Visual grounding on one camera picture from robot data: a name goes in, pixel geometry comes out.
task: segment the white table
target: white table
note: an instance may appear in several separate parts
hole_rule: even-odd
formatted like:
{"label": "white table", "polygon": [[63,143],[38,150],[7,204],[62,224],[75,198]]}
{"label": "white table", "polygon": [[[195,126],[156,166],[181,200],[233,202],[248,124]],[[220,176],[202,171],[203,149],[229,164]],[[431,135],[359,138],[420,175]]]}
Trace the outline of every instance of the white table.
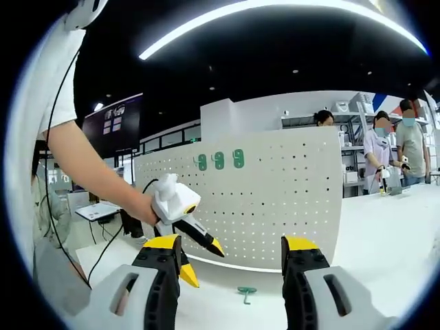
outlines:
{"label": "white table", "polygon": [[[332,265],[340,265],[371,292],[386,316],[402,316],[424,288],[433,262],[428,259],[440,227],[440,187],[420,184],[402,195],[343,199]],[[105,243],[77,250],[86,272]],[[139,248],[115,240],[93,271],[92,286],[119,265],[131,264]],[[181,282],[176,329],[286,329],[280,274],[264,274],[191,261],[200,282]],[[250,306],[238,286],[258,289]]]}

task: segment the person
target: person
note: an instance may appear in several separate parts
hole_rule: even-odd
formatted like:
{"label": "person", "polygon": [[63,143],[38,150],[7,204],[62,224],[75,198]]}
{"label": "person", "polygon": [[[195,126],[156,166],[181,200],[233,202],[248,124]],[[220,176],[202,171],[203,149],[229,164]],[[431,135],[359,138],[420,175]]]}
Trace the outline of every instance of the person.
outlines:
{"label": "person", "polygon": [[410,170],[404,170],[404,185],[411,186],[425,181],[430,172],[430,157],[423,131],[415,121],[415,110],[408,99],[400,102],[402,121],[397,125],[396,140],[399,161],[408,158]]}
{"label": "person", "polygon": [[[157,222],[151,207],[152,196],[142,194],[118,177],[75,123],[74,72],[76,55],[85,36],[81,28],[95,19],[105,2],[99,3],[99,10],[92,10],[92,5],[79,5],[53,24],[24,66],[11,102],[5,137],[6,205],[16,246],[30,274],[34,242],[29,178],[38,136],[42,135],[44,140],[48,136],[47,145],[54,159],[79,186],[119,205],[140,221],[151,225]],[[87,10],[90,13],[79,15]]]}
{"label": "person", "polygon": [[[386,137],[391,131],[391,121],[385,111],[377,112],[373,120],[373,128],[369,129],[364,136],[365,156],[365,178],[375,176],[380,181],[380,170],[385,169],[389,164],[402,167],[404,163],[394,159],[391,146]],[[370,193],[373,186],[371,180],[365,180],[364,195]]]}
{"label": "person", "polygon": [[335,118],[328,110],[321,110],[313,115],[316,126],[333,126]]}
{"label": "person", "polygon": [[[32,202],[34,206],[34,226],[33,226],[33,237],[34,244],[38,244],[39,241],[46,237],[54,248],[60,251],[61,254],[61,244],[67,240],[70,232],[70,225],[72,222],[72,217],[70,216],[69,208],[63,203],[58,197],[58,195],[49,187],[47,187],[49,194],[46,194],[45,182],[37,175],[37,170],[39,167],[40,160],[40,150],[41,147],[37,144],[34,149],[34,157],[32,159],[32,174],[31,174],[31,191],[32,191]],[[52,221],[49,214],[49,206],[53,218],[57,221],[55,225],[55,230],[58,233],[58,238],[54,230],[52,229]],[[78,270],[83,278],[86,278],[82,267],[72,258],[71,260],[74,267]]]}

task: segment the white pegboard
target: white pegboard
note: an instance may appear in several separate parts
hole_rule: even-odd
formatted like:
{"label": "white pegboard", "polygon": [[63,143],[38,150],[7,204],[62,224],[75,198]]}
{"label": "white pegboard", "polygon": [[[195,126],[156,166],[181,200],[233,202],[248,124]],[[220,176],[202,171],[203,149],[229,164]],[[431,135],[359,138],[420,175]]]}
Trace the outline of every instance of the white pegboard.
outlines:
{"label": "white pegboard", "polygon": [[[242,149],[245,166],[235,168],[232,153]],[[215,168],[211,155],[225,156]],[[200,171],[193,157],[205,154]],[[195,218],[217,237],[225,258],[198,246],[186,235],[186,253],[231,265],[281,268],[281,237],[315,241],[331,262],[342,203],[341,153],[334,127],[253,133],[215,144],[198,142],[135,159],[137,189],[164,173],[201,195]]]}

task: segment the hand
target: hand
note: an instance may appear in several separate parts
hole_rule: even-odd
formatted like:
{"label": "hand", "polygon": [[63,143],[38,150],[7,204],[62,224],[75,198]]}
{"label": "hand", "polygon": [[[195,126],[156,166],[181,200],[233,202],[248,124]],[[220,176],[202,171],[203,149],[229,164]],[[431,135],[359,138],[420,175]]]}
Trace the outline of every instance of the hand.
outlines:
{"label": "hand", "polygon": [[380,178],[382,176],[382,171],[380,170],[379,172],[376,173],[376,175],[374,176],[375,180],[377,182],[380,182]]}
{"label": "hand", "polygon": [[159,221],[159,218],[151,207],[152,200],[153,197],[151,195],[142,194],[136,191],[136,194],[131,200],[131,207],[126,209],[126,211],[133,218],[154,226]]}

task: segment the display screen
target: display screen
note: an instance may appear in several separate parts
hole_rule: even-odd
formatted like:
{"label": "display screen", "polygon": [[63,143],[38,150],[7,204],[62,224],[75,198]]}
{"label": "display screen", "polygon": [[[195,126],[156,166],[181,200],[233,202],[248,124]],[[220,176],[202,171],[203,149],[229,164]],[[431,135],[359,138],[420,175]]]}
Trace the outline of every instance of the display screen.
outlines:
{"label": "display screen", "polygon": [[142,95],[105,107],[84,119],[82,131],[102,158],[139,146]]}

